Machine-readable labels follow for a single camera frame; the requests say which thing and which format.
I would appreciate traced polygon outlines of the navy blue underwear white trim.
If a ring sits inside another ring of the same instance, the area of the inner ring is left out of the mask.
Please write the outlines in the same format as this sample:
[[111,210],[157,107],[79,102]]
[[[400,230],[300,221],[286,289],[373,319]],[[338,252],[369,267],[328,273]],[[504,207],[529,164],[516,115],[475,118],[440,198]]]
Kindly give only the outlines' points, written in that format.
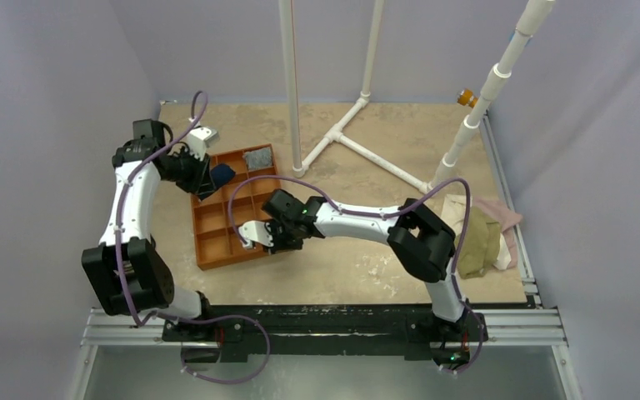
[[219,189],[229,184],[237,173],[226,163],[220,163],[209,170],[209,175],[215,189]]

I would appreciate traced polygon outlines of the orange compartment tray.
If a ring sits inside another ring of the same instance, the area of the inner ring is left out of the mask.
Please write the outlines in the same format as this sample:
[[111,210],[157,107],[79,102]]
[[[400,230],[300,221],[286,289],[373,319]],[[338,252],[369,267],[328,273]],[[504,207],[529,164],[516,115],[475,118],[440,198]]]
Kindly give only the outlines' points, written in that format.
[[[250,168],[244,155],[257,150],[268,150],[271,160],[262,167]],[[262,206],[272,192],[281,187],[278,180],[263,179],[244,185],[233,195],[236,187],[248,178],[278,173],[273,145],[270,143],[212,155],[210,166],[213,168],[219,164],[226,164],[235,172],[232,181],[203,200],[191,197],[196,262],[203,271],[268,255],[261,247],[245,249],[238,241],[229,218],[234,217],[237,224],[252,220],[270,221]]]

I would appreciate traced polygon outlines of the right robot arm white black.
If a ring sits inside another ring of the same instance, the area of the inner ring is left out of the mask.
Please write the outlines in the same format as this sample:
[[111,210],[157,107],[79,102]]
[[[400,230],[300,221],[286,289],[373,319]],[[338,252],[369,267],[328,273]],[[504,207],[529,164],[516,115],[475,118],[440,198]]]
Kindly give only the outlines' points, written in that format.
[[386,245],[404,270],[425,284],[437,333],[454,339],[466,330],[464,301],[452,280],[457,234],[418,200],[363,207],[322,196],[302,202],[277,189],[262,210],[269,221],[245,222],[241,227],[249,247],[261,245],[269,253],[280,253],[300,250],[310,238],[353,238]]

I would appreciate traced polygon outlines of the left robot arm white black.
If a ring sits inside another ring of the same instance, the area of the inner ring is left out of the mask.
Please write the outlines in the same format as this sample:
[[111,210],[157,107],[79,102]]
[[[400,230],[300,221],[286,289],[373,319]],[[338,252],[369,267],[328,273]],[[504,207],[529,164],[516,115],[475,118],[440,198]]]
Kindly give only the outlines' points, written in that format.
[[183,319],[186,334],[206,340],[214,333],[215,318],[203,311],[202,294],[175,285],[155,248],[151,216],[162,181],[200,199],[216,192],[208,148],[219,134],[198,124],[175,139],[167,124],[152,119],[133,122],[132,130],[132,139],[112,157],[112,210],[98,245],[82,253],[83,270],[106,314],[137,317],[154,312]]

